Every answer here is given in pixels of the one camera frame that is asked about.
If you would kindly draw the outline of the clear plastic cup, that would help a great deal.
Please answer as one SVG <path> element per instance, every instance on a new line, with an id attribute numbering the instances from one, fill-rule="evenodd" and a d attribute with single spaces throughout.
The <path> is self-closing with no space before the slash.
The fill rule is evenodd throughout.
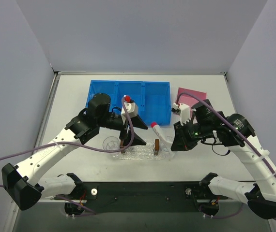
<path id="1" fill-rule="evenodd" d="M 104 150 L 118 150 L 120 148 L 120 140 L 117 137 L 107 137 L 102 144 Z"/>
<path id="2" fill-rule="evenodd" d="M 173 138 L 171 136 L 167 136 L 167 145 L 166 145 L 167 146 L 167 150 L 168 150 L 168 152 L 169 152 L 169 154 L 171 156 L 174 156 L 175 152 L 173 152 L 171 150 L 172 143 L 173 143 Z"/>

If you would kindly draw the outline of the clear holder with brown ends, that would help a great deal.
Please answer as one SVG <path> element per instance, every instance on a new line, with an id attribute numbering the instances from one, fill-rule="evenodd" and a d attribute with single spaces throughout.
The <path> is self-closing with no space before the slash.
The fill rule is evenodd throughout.
<path id="1" fill-rule="evenodd" d="M 130 146 L 122 151 L 122 155 L 129 156 L 154 156 L 155 141 L 148 140 L 146 145 Z"/>

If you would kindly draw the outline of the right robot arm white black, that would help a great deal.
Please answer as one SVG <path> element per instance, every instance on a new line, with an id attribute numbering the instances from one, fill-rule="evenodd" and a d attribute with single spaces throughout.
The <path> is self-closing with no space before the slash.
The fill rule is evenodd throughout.
<path id="1" fill-rule="evenodd" d="M 188 151 L 199 142 L 213 138 L 233 153 L 253 178 L 252 183 L 223 178 L 215 173 L 207 174 L 200 184 L 213 195 L 238 200 L 248 205 L 263 219 L 276 218 L 276 166 L 264 150 L 253 127 L 241 114 L 224 116 L 215 111 L 209 100 L 192 107 L 174 103 L 172 112 L 180 119 L 174 123 L 175 136 L 172 151 Z"/>

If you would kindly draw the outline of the red-capped toothpaste tube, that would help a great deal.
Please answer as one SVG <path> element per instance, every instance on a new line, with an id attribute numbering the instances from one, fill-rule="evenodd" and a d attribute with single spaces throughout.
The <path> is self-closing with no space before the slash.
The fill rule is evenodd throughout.
<path id="1" fill-rule="evenodd" d="M 162 128 L 157 124 L 157 122 L 151 123 L 151 128 L 154 131 L 154 133 L 157 135 L 161 143 L 164 145 L 164 148 L 167 150 L 167 136 L 162 130 Z"/>

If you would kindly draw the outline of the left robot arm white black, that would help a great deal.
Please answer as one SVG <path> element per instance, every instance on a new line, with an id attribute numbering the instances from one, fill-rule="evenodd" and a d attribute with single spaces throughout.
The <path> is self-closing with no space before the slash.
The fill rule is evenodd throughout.
<path id="1" fill-rule="evenodd" d="M 121 148 L 145 145 L 134 128 L 148 127 L 138 114 L 138 106 L 130 96 L 121 99 L 120 114 L 110 111 L 111 98 L 97 93 L 87 108 L 72 118 L 47 145 L 16 165 L 6 164 L 2 170 L 3 187 L 20 210 L 33 207 L 41 198 L 65 195 L 72 199 L 86 196 L 90 190 L 75 174 L 61 174 L 44 179 L 43 175 L 66 155 L 99 134 L 100 128 L 120 132 Z"/>

